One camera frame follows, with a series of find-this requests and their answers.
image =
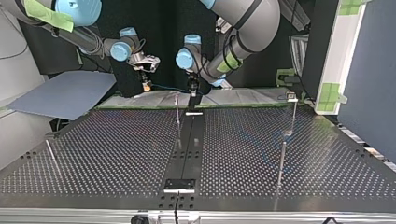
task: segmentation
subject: wire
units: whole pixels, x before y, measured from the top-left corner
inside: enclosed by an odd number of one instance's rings
[[[94,31],[92,31],[91,29],[89,29],[87,27],[83,27],[83,28],[86,31],[88,31],[91,35],[93,35],[93,37],[95,38],[95,41],[96,41],[95,49],[93,49],[93,50],[84,49],[84,50],[87,52],[87,54],[96,54],[96,53],[100,52],[99,56],[103,60],[105,58],[105,45],[103,43],[102,37],[100,37]]]
[[[342,224],[341,222],[338,222],[337,220],[335,220],[334,217],[326,218],[326,220],[324,220],[323,224],[328,224],[328,223],[330,223],[330,221],[334,222],[335,224]]]
[[[293,36],[293,23],[294,23],[295,13],[296,13],[296,10],[297,10],[297,4],[298,4],[298,0],[295,0],[294,6],[293,6],[293,11],[292,11],[292,14],[291,14],[291,20],[290,20],[290,23],[291,23],[291,27],[290,27],[290,38],[289,38],[290,47],[291,47],[291,45],[292,45],[292,43],[291,43],[291,37]],[[299,72],[298,72],[298,70],[297,70],[296,62],[294,61],[294,57],[293,57],[292,55],[291,55],[291,61],[292,61],[292,63],[293,63],[293,67],[295,68],[295,75],[300,79],[300,84],[301,84],[301,86],[303,87],[303,90],[305,91],[306,95],[308,96],[308,98],[309,98],[309,100],[312,102],[312,104],[313,104],[313,105],[316,105],[316,104],[315,104],[315,101],[312,99],[312,97],[309,95],[309,92],[308,92],[308,91],[306,90],[306,88],[305,88],[305,85],[304,85],[304,83],[303,83],[303,80],[302,80],[302,78],[301,78],[301,76],[300,76],[300,74],[299,74]]]
[[[94,59],[88,57],[87,55],[85,55],[85,54],[83,54],[83,53],[81,53],[80,55],[81,55],[81,57],[83,57],[83,58],[89,60],[91,63],[94,63],[94,64],[96,65],[96,70],[99,70],[99,68],[100,68],[100,69],[102,69],[104,72],[111,73],[111,65],[110,65],[110,68],[109,68],[109,69],[105,69],[105,68],[104,68],[103,66],[101,66],[96,60],[94,60]]]
[[[166,86],[157,85],[157,84],[151,84],[151,86],[152,87],[158,87],[158,88],[165,89],[165,90],[169,90],[169,91],[180,91],[182,93],[190,93],[189,91],[184,91],[182,89],[174,88],[174,87],[166,87]]]
[[[176,224],[178,224],[177,206],[178,206],[178,195],[177,195],[176,206],[175,206],[175,211],[174,211]]]
[[[134,53],[140,52],[140,50],[142,50],[142,48],[145,47],[146,42],[147,42],[146,39],[141,39],[140,42],[139,42],[139,48],[136,49],[136,50],[134,51]]]
[[[0,11],[1,11],[1,13],[3,14],[3,16],[6,18],[6,20],[8,21],[8,23],[9,23],[9,24],[15,29],[15,31],[24,39],[23,33],[17,28],[17,26],[12,22],[12,20],[9,18],[9,16],[6,14],[6,12],[5,12],[1,7],[0,7]],[[26,45],[25,45],[23,51],[21,51],[21,52],[19,52],[19,53],[17,53],[17,54],[11,55],[11,56],[7,56],[7,57],[0,58],[0,60],[5,60],[5,59],[11,59],[11,58],[18,57],[18,56],[22,55],[23,53],[25,53],[26,50],[28,50],[28,47],[29,47],[29,46],[28,46],[28,44],[27,44],[27,42],[26,42]]]

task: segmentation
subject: vertical metal post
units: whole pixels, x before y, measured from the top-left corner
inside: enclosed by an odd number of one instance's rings
[[[175,95],[178,138],[180,138],[180,113],[178,111],[178,92]]]
[[[280,189],[282,185],[282,176],[283,176],[283,167],[285,165],[285,156],[286,156],[286,146],[287,143],[284,141],[282,143],[282,151],[280,154],[280,165],[279,165],[279,175],[277,177],[277,188]]]

